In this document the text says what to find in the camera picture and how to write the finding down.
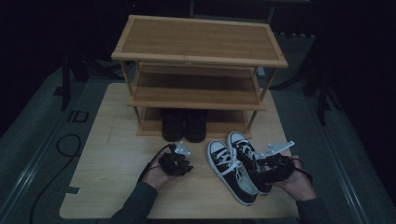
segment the shoe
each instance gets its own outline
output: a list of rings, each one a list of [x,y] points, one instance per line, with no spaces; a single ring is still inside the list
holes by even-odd
[[[206,111],[188,109],[186,113],[185,137],[189,142],[199,143],[206,138]]]
[[[272,188],[271,183],[264,183],[257,176],[253,176],[252,174],[252,171],[264,171],[264,167],[260,166],[258,161],[255,160],[253,153],[256,150],[248,139],[239,132],[232,132],[228,135],[227,146],[228,148],[236,150],[236,158],[244,164],[251,181],[259,190],[259,194],[268,194]]]
[[[183,110],[177,108],[162,108],[163,138],[168,142],[176,142],[183,138]]]
[[[258,191],[251,182],[241,161],[220,141],[212,141],[207,147],[207,159],[216,175],[227,185],[235,199],[243,205],[252,205]]]

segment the sleeve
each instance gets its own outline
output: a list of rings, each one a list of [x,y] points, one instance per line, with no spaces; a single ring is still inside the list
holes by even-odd
[[[302,224],[331,224],[332,219],[327,211],[322,198],[316,198],[305,202],[296,202],[300,223]]]
[[[123,207],[110,219],[110,223],[146,223],[157,196],[158,192],[154,187],[145,182],[138,182]]]

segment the hand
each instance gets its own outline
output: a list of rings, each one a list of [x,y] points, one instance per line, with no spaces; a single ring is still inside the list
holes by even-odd
[[[177,176],[168,175],[166,172],[161,169],[160,166],[160,157],[158,156],[155,161],[152,162],[150,170],[148,170],[143,176],[142,181],[150,184],[156,190],[160,190],[167,182],[176,179]]]
[[[294,160],[299,159],[298,156],[290,156],[290,158],[296,168],[302,169],[300,162]],[[274,186],[285,190],[296,201],[307,201],[318,197],[306,175],[296,170],[287,180],[276,182]]]

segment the white shoelace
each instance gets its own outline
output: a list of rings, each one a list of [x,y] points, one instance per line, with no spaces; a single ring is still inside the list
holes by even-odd
[[[253,150],[251,150],[251,147],[249,146],[250,143],[248,140],[239,140],[238,142],[236,142],[236,145],[238,146],[238,148],[241,148],[242,153],[244,153],[245,155],[247,154],[247,156],[254,161],[253,159],[254,152]]]
[[[241,167],[241,166],[243,165],[241,161],[238,161],[238,160],[236,159],[236,150],[235,150],[234,148],[232,149],[232,152],[231,152],[231,153],[229,153],[229,151],[228,151],[227,148],[224,148],[224,149],[216,156],[216,159],[219,160],[219,163],[216,164],[216,166],[222,165],[222,164],[226,164],[226,165],[228,166],[228,169],[225,170],[225,171],[223,171],[223,172],[221,172],[221,173],[218,173],[218,176],[227,175],[227,174],[230,173],[233,169],[239,168],[239,167]],[[239,177],[238,179],[241,178],[239,172],[236,172],[236,177],[237,177],[237,178]]]

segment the shoe rack shelf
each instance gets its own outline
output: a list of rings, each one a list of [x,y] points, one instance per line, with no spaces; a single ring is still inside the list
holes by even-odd
[[[130,16],[112,54],[138,116],[138,135],[162,136],[160,108],[206,109],[206,136],[250,127],[287,62],[268,24]],[[135,61],[134,80],[127,61]],[[260,88],[258,66],[274,67]]]

